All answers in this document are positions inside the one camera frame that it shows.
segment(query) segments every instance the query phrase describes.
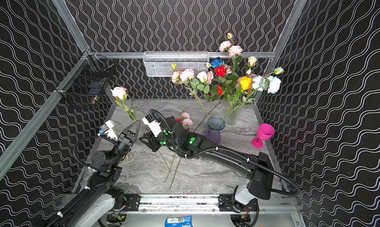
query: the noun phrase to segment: gray marble surface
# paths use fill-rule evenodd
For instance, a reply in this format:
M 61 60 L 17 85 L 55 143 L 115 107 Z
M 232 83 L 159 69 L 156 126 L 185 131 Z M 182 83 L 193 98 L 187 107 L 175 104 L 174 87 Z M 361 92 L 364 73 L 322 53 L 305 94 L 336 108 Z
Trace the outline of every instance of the gray marble surface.
M 206 115 L 200 105 L 192 100 L 136 100 L 132 103 L 138 118 L 146 116 L 149 109 L 152 108 L 160 111 L 165 117 L 173 115 L 175 118 L 179 118 L 181 112 L 186 111 L 194 122 L 190 131 L 194 130 Z M 207 111 L 210 110 L 209 102 L 204 102 L 204 106 Z M 226 107 L 227 104 L 222 102 L 214 109 L 212 115 L 223 116 Z M 120 107 L 116 108 L 112 120 L 118 133 L 133 122 Z M 207 119 L 199 126 L 197 133 L 206 134 L 206 121 Z M 269 154 L 265 145 L 262 149 L 256 149 L 251 144 L 251 140 L 256 138 L 258 128 L 259 124 L 254 110 L 247 106 L 240 110 L 236 125 L 226 125 L 223 129 L 221 145 L 243 153 L 258 155 L 259 152 L 264 152 Z M 141 129 L 143 132 L 149 130 L 143 123 Z M 99 146 L 99 150 L 111 148 L 112 144 L 105 140 Z M 132 146 L 130 158 L 130 161 L 124 161 L 119 165 L 123 170 L 116 183 L 116 186 L 123 188 L 126 193 L 222 194 L 232 193 L 236 185 L 245 182 L 245 178 L 239 173 L 218 163 L 195 158 L 181 159 L 166 147 L 162 147 L 159 152 L 154 153 L 138 140 Z M 172 166 L 166 182 L 168 167 L 165 162 L 169 167 Z M 273 188 L 280 188 L 277 177 L 274 178 Z

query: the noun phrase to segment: red flower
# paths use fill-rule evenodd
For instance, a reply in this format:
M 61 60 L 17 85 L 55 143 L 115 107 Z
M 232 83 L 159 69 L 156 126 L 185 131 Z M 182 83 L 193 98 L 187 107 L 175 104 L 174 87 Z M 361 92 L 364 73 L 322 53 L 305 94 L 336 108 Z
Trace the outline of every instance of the red flower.
M 222 95 L 223 94 L 223 89 L 221 89 L 221 86 L 218 85 L 218 94 L 217 95 Z
M 224 66 L 219 66 L 215 68 L 215 74 L 217 76 L 225 77 L 226 75 L 226 68 Z

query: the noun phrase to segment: wire basket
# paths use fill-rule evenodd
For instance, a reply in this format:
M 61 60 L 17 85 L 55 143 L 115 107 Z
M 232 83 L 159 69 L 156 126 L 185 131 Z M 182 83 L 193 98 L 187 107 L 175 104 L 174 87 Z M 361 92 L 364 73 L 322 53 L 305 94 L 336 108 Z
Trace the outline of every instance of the wire basket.
M 149 77 L 171 77 L 175 63 L 178 69 L 190 68 L 195 74 L 207 71 L 209 62 L 207 51 L 145 51 L 142 59 L 146 75 Z
M 61 92 L 66 104 L 82 109 L 97 107 L 115 66 L 104 56 L 90 56 Z

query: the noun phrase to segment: blue plastic package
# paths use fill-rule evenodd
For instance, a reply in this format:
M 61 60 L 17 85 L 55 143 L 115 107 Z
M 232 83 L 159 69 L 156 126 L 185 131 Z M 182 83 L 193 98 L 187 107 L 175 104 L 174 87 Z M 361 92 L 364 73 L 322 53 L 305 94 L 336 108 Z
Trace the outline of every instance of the blue plastic package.
M 193 227 L 191 224 L 191 216 L 166 218 L 165 227 Z

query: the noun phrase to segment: white metal basket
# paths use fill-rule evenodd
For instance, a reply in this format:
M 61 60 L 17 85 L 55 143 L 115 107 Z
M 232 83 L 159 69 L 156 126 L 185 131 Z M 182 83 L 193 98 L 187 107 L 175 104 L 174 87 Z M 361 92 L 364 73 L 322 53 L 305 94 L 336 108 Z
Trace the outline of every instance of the white metal basket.
M 171 77 L 173 74 L 171 63 L 175 63 L 177 69 L 190 68 L 195 74 L 207 71 L 206 63 L 209 62 L 209 53 L 207 51 L 145 51 L 142 60 L 147 76 Z

